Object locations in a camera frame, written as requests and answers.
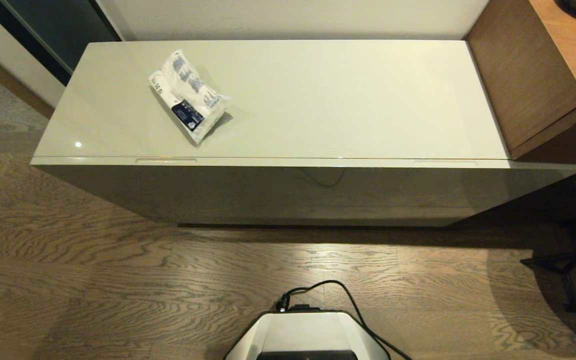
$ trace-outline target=wooden cabinet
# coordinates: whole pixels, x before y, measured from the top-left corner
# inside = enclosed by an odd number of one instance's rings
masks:
[[[467,41],[512,159],[576,164],[576,18],[490,0]]]

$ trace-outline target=wall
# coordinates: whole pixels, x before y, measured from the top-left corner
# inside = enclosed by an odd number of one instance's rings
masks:
[[[126,41],[461,39],[488,0],[97,0]]]
[[[0,65],[53,108],[64,93],[61,84],[0,25]]]

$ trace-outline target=hardwood floor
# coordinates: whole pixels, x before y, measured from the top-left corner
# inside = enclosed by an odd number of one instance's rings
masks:
[[[45,123],[0,87],[0,359],[219,360],[325,279],[416,360],[576,358],[558,277],[519,264],[569,249],[576,178],[452,228],[177,228],[30,167]],[[297,299],[350,310],[334,285]]]

